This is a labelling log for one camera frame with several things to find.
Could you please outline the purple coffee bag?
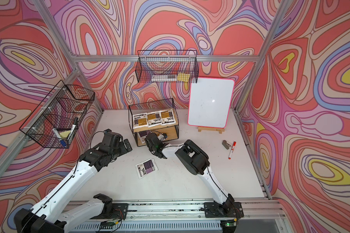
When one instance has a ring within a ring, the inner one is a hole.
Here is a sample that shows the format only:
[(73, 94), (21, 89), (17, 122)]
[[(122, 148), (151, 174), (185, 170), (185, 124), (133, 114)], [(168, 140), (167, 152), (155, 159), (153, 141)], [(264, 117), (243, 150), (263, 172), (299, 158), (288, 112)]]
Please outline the purple coffee bag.
[(138, 178), (142, 179), (145, 176), (158, 171), (158, 168), (155, 164), (155, 160), (151, 158), (135, 165), (135, 171), (137, 172)]
[(139, 139), (143, 144), (146, 144), (145, 139), (146, 137), (151, 133), (150, 130), (145, 130), (145, 131), (140, 131), (139, 134)]

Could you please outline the two-tier wooden wire shelf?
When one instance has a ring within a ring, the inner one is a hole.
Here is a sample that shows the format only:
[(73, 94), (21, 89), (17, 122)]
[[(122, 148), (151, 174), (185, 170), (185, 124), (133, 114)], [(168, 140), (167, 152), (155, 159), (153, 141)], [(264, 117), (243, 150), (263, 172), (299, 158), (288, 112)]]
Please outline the two-tier wooden wire shelf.
[(179, 139), (179, 119), (174, 99), (130, 105), (128, 120), (136, 145), (145, 146), (145, 138), (155, 133), (161, 141)]

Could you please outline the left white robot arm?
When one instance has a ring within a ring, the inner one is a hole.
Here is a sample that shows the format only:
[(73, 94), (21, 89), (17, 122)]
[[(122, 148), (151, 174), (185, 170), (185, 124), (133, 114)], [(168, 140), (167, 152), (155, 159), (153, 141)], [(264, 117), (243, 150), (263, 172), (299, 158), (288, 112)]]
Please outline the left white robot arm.
[(118, 218), (123, 219), (121, 211), (114, 209), (112, 199), (104, 194), (97, 194), (66, 213), (63, 210), (87, 181), (131, 151), (128, 139), (110, 129), (105, 130), (102, 142), (84, 152), (71, 172), (46, 197), (30, 209), (22, 208), (15, 214), (17, 232), (68, 233), (94, 217), (110, 218), (117, 213)]

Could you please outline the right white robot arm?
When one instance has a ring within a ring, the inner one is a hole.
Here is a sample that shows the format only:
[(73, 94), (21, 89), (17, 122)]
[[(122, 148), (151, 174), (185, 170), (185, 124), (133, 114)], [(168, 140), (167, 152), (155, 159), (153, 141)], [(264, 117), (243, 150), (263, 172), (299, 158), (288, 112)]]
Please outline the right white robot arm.
[(233, 217), (239, 220), (244, 216), (241, 205), (216, 178), (208, 155), (193, 141), (188, 139), (179, 145), (172, 145), (161, 141), (155, 133), (150, 133), (145, 143), (154, 156), (161, 159), (177, 158), (189, 173), (202, 180), (213, 196), (213, 201), (204, 203), (201, 208), (206, 218)]

